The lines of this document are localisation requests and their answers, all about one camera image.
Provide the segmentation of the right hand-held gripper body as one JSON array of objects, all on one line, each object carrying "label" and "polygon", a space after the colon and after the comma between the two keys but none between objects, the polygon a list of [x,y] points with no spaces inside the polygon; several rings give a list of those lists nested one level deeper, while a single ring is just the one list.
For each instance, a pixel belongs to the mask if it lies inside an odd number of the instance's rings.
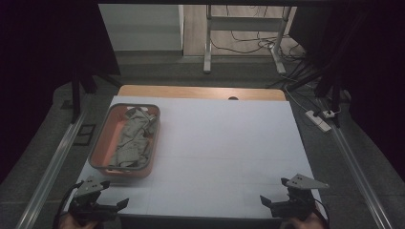
[{"label": "right hand-held gripper body", "polygon": [[271,214],[274,218],[305,220],[316,210],[312,190],[328,189],[329,187],[327,183],[297,174],[293,178],[289,178],[286,187],[288,189],[288,200],[271,202]]}]

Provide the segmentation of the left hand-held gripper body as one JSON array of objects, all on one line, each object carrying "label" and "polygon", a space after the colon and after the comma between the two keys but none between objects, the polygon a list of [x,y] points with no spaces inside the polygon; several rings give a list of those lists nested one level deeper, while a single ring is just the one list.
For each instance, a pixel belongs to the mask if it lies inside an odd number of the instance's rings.
[{"label": "left hand-held gripper body", "polygon": [[90,221],[114,221],[117,217],[117,207],[113,205],[100,205],[97,199],[105,189],[94,176],[89,176],[78,187],[69,205],[68,212],[80,224]]}]

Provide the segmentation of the grey garment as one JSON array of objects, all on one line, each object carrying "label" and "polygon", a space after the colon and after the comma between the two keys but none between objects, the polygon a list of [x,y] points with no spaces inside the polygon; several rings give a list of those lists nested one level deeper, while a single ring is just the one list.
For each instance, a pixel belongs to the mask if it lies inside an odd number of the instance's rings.
[{"label": "grey garment", "polygon": [[109,165],[113,167],[144,167],[152,152],[151,137],[157,130],[158,117],[142,107],[125,113],[127,118],[117,141]]}]

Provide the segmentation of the orange plastic basket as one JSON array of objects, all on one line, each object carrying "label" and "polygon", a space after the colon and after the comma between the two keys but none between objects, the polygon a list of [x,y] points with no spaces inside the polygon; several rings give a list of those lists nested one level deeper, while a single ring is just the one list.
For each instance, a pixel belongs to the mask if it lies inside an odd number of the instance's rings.
[{"label": "orange plastic basket", "polygon": [[[114,154],[119,134],[127,121],[125,113],[135,107],[142,107],[151,115],[156,115],[158,117],[157,130],[151,137],[152,140],[152,152],[149,157],[147,164],[141,168],[134,167],[113,167],[109,165],[110,159]],[[153,104],[128,104],[128,103],[118,103],[113,105],[103,122],[102,129],[97,137],[96,144],[89,156],[89,164],[97,169],[104,176],[115,176],[115,177],[147,177],[151,174],[154,157],[155,148],[158,142],[160,130],[160,108]]]}]

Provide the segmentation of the person's left hand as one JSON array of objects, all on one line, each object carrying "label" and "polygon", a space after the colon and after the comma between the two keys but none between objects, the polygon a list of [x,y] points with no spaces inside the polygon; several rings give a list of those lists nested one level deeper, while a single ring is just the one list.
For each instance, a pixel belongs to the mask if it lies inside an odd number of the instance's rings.
[{"label": "person's left hand", "polygon": [[58,229],[96,229],[97,225],[97,221],[90,221],[85,225],[80,225],[70,214],[68,214],[58,223]]}]

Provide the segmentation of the person's right hand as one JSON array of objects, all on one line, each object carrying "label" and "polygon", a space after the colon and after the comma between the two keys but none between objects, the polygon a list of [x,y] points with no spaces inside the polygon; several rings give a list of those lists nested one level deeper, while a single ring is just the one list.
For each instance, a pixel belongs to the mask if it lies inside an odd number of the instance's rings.
[{"label": "person's right hand", "polygon": [[315,214],[309,215],[305,220],[291,218],[288,221],[295,229],[325,229],[323,221]]}]

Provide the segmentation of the black floor socket plate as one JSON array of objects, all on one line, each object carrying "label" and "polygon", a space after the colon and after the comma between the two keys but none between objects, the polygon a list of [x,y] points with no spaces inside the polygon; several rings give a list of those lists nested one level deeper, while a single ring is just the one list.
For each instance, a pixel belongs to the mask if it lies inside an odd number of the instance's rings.
[{"label": "black floor socket plate", "polygon": [[95,124],[82,124],[76,134],[74,146],[89,146],[95,129]]}]

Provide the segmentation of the white power strip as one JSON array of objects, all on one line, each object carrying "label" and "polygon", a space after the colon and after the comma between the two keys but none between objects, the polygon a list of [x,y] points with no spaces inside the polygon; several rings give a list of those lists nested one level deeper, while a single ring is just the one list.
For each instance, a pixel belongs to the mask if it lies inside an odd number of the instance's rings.
[{"label": "white power strip", "polygon": [[331,130],[330,125],[327,122],[325,122],[321,117],[316,116],[314,111],[307,111],[305,112],[305,115],[323,133],[326,133]]}]

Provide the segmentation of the white table cover sheet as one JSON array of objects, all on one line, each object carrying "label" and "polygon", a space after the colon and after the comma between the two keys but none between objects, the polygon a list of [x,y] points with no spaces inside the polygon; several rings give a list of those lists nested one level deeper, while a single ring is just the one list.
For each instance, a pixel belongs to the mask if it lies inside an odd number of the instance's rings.
[{"label": "white table cover sheet", "polygon": [[262,198],[284,201],[282,178],[312,170],[286,101],[116,96],[154,104],[160,131],[151,174],[111,177],[99,201],[128,199],[126,215],[267,219]]}]

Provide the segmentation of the black stand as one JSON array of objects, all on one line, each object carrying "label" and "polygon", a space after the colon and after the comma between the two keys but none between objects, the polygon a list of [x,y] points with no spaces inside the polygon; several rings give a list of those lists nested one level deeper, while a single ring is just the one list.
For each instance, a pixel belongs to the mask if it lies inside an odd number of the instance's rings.
[{"label": "black stand", "polygon": [[81,113],[80,88],[83,88],[86,94],[95,94],[97,91],[94,75],[116,86],[117,88],[122,86],[122,84],[115,80],[112,76],[92,66],[84,65],[82,67],[74,67],[72,71],[72,124],[76,123]]},{"label": "black stand", "polygon": [[339,128],[340,122],[338,113],[340,110],[341,74],[335,66],[328,64],[327,66],[317,70],[314,73],[311,73],[298,82],[285,86],[285,91],[293,92],[294,90],[315,79],[320,79],[318,85],[314,89],[314,94],[316,97],[325,97],[328,92],[331,92],[330,108],[335,113],[335,116],[331,120],[333,124]]}]

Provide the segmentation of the wooden table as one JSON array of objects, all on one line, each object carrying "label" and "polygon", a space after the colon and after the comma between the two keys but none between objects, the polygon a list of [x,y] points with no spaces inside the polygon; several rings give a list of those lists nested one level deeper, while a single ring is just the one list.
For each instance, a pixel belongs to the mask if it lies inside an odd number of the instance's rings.
[{"label": "wooden table", "polygon": [[228,99],[236,97],[239,100],[286,101],[285,94],[275,89],[124,85],[117,94],[166,98]]}]

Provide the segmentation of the dark curtain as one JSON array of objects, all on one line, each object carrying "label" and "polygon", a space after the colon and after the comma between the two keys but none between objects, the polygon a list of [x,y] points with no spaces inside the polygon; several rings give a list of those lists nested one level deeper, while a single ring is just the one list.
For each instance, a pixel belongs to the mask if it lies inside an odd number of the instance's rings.
[{"label": "dark curtain", "polygon": [[[336,8],[299,7],[289,35],[322,66],[334,56],[359,0]],[[405,181],[405,0],[363,0],[367,15],[342,56],[350,114]]]},{"label": "dark curtain", "polygon": [[79,81],[119,75],[101,0],[0,0],[0,184],[25,152],[53,103]]}]

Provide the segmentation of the white cabinet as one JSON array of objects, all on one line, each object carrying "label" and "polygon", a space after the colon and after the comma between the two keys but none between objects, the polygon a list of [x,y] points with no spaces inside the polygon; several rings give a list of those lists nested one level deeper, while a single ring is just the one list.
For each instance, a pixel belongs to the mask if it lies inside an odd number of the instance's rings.
[{"label": "white cabinet", "polygon": [[183,5],[99,4],[115,51],[181,51]]}]

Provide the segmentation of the aluminium rail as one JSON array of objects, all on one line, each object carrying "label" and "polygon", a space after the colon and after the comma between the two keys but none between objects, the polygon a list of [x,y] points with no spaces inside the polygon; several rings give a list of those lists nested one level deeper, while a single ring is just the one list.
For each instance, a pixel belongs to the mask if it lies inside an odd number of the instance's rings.
[{"label": "aluminium rail", "polygon": [[339,126],[329,121],[332,135],[376,228],[396,229],[390,205],[390,198],[396,192],[389,187],[396,176],[392,175],[387,159],[354,123],[349,107],[346,102],[340,105]]},{"label": "aluminium rail", "polygon": [[87,111],[83,111],[75,123],[68,126],[15,229],[33,228],[86,115]]}]

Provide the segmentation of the grey metal desk frame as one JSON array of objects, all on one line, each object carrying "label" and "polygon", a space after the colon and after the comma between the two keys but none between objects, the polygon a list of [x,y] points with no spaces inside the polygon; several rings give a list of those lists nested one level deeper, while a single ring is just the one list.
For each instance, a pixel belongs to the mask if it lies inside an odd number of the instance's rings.
[{"label": "grey metal desk frame", "polygon": [[284,7],[280,18],[213,16],[212,6],[206,6],[206,39],[204,47],[203,71],[211,72],[211,32],[213,31],[266,31],[276,32],[277,37],[270,49],[278,74],[285,75],[279,50],[288,24],[291,7]]}]

